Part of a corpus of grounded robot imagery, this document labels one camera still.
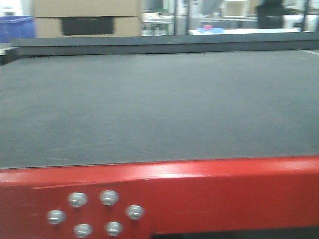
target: red metal frame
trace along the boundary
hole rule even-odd
[[[318,185],[319,156],[0,170],[0,237],[71,239],[76,224],[88,223],[88,238],[112,238],[109,221],[123,224],[119,239],[319,226]],[[118,203],[102,205],[104,190],[117,191]],[[87,194],[88,203],[70,207],[72,192]],[[129,205],[145,215],[130,220]],[[67,220],[50,225],[50,210]]]

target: silver bolt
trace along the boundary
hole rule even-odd
[[[88,197],[84,193],[71,193],[68,201],[72,207],[80,208],[88,202]]]
[[[117,237],[123,230],[122,224],[118,222],[109,222],[105,225],[105,230],[108,235]]]
[[[144,214],[144,208],[142,208],[141,206],[130,205],[129,207],[126,208],[126,215],[128,215],[130,219],[139,220],[141,219],[143,214]]]
[[[52,225],[57,225],[65,221],[66,214],[60,210],[52,210],[48,212],[48,221]]]
[[[107,190],[100,194],[100,200],[106,206],[112,206],[119,200],[119,195],[115,191]]]
[[[88,224],[78,224],[74,227],[74,233],[77,238],[86,238],[92,233],[92,227]]]

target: blue plastic container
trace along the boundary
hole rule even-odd
[[[32,16],[0,17],[0,43],[9,43],[13,38],[35,38]]]

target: white table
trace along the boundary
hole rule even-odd
[[[295,24],[301,23],[304,16],[302,15],[284,15],[284,28],[292,29]],[[306,31],[315,31],[318,23],[317,15],[307,15],[306,17]]]
[[[197,30],[189,31],[189,35],[222,35],[222,34],[255,34],[255,33],[284,33],[284,32],[299,32],[297,29],[229,29],[224,30],[224,33],[201,33]]]

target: gray felt surface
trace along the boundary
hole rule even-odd
[[[0,167],[319,154],[319,56],[22,59],[0,68]]]

